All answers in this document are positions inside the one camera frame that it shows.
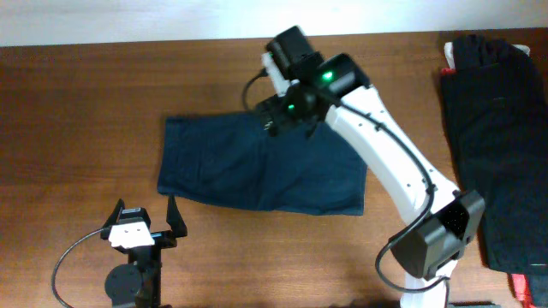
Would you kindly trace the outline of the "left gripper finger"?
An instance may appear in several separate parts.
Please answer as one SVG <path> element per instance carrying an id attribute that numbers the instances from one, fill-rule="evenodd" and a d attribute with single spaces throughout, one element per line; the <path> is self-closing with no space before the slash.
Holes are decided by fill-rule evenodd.
<path id="1" fill-rule="evenodd" d="M 116 224 L 118 222 L 119 216 L 121 215 L 121 212 L 124 209 L 125 209 L 125 203 L 121 198 L 119 198 L 118 201 L 116 202 L 114 210 L 111 212 L 111 214 L 105 221 L 103 228 L 110 228 L 112 225 Z"/>
<path id="2" fill-rule="evenodd" d="M 186 237 L 188 235 L 188 228 L 178 210 L 174 195 L 168 197 L 166 222 L 170 225 L 171 231 L 176 238 Z"/>

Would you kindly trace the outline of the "navy blue shorts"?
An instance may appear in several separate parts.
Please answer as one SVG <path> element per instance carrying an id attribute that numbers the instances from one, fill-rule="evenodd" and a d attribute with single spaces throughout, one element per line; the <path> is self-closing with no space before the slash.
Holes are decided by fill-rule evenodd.
<path id="1" fill-rule="evenodd" d="M 246 113 L 167 118 L 158 192 L 257 211 L 360 216 L 367 166 L 326 124 L 271 137 Z"/>

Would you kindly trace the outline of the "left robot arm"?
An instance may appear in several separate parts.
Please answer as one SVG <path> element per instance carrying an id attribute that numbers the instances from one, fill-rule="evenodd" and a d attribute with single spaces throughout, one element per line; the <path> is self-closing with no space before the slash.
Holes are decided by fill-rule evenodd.
<path id="1" fill-rule="evenodd" d="M 168 197 L 164 231 L 152 232 L 146 209 L 125 207 L 120 199 L 107 218 L 100 238 L 108 240 L 128 261 L 106 276 L 104 290 L 114 308 L 159 308 L 161 300 L 162 251 L 177 247 L 188 229 L 173 195 Z"/>

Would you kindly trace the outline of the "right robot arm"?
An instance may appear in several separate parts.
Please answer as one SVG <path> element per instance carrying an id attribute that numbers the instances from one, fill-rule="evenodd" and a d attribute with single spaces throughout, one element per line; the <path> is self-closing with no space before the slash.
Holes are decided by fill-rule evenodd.
<path id="1" fill-rule="evenodd" d="M 325 123 L 375 174 L 392 198 L 405 228 L 378 253 L 405 271 L 401 307 L 449 306 L 450 277 L 485 211 L 475 191 L 462 192 L 423 156 L 384 106 L 378 90 L 347 54 L 324 59 L 298 26 L 265 47 L 261 76 L 276 91 L 257 106 L 265 130 L 276 136 L 304 123 Z"/>

